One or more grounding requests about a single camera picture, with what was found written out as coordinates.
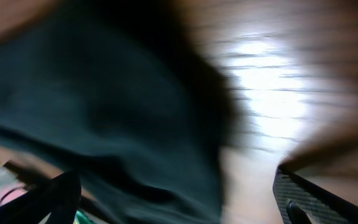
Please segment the black t-shirt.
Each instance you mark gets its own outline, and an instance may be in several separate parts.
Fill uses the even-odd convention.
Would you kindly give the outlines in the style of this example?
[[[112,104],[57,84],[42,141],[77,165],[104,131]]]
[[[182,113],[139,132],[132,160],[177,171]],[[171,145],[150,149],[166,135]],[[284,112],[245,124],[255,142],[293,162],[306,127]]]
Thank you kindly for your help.
[[[114,223],[219,223],[232,114],[175,1],[0,1],[0,146],[77,169]]]

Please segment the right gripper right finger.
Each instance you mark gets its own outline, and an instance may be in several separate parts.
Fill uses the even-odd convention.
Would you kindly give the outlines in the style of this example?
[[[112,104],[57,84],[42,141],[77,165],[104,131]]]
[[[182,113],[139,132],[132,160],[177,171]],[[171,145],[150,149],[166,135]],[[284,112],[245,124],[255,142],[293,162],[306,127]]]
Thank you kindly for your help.
[[[358,206],[354,205],[308,180],[277,167],[273,194],[284,224],[358,223]]]

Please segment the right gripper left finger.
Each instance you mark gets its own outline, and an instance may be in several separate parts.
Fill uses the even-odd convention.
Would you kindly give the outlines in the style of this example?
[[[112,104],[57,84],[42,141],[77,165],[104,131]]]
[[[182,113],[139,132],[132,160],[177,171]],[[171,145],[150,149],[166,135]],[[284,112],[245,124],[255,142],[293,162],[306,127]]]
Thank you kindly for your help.
[[[81,197],[80,178],[65,172],[15,200],[0,206],[0,224],[72,224]]]

